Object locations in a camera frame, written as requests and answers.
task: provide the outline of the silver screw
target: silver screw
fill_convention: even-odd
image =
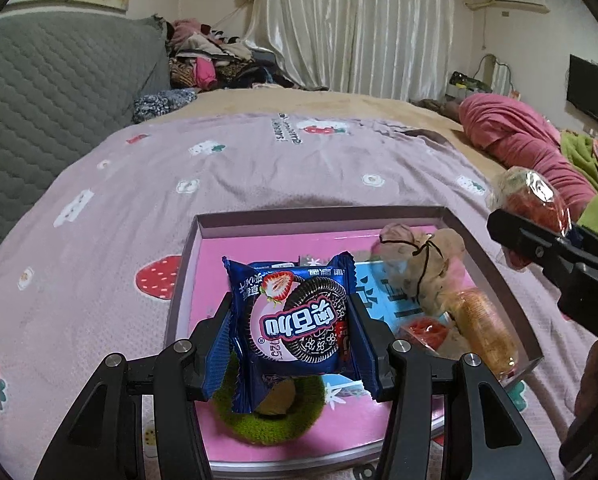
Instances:
[[[115,366],[121,364],[122,360],[123,358],[119,354],[110,354],[108,357],[106,357],[106,366],[109,368],[114,368]]]
[[[397,339],[394,343],[392,343],[392,348],[397,352],[405,354],[405,352],[410,351],[412,345],[407,341],[403,341],[403,339]]]
[[[463,356],[463,360],[468,366],[477,367],[481,364],[481,358],[476,354],[466,354]]]
[[[189,349],[192,348],[192,343],[188,339],[179,339],[174,345],[175,352],[179,354],[185,354]]]

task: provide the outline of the pile of clothes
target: pile of clothes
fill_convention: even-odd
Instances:
[[[168,51],[172,88],[298,88],[281,72],[274,55],[253,52],[239,37],[226,37],[195,18],[168,24]]]

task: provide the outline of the quilted fabric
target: quilted fabric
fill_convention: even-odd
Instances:
[[[0,242],[52,181],[170,87],[156,18],[0,18]]]

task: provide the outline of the chocolate cookie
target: chocolate cookie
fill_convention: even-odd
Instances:
[[[310,301],[316,301],[319,296],[325,296],[330,300],[337,321],[345,319],[346,290],[339,283],[325,276],[315,276],[295,288],[285,301],[284,312]],[[338,351],[334,326],[294,341],[283,341],[283,344],[294,357],[306,363],[320,363]]]

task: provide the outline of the box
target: box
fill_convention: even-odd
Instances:
[[[366,250],[391,222],[455,229],[465,241],[464,265],[516,339],[518,373],[504,382],[512,388],[543,355],[527,318],[494,263],[468,229],[444,207],[372,206],[262,210],[200,215],[186,241],[170,305],[166,338],[170,345],[188,337],[196,323],[211,317],[228,290],[221,256],[252,261],[298,261],[343,250]],[[197,403],[204,444],[216,478],[304,476],[378,458],[389,403],[374,402],[361,384],[324,376],[326,405],[321,418],[286,446],[260,447],[235,440],[217,421],[211,403]],[[443,431],[442,398],[433,400],[432,432]]]

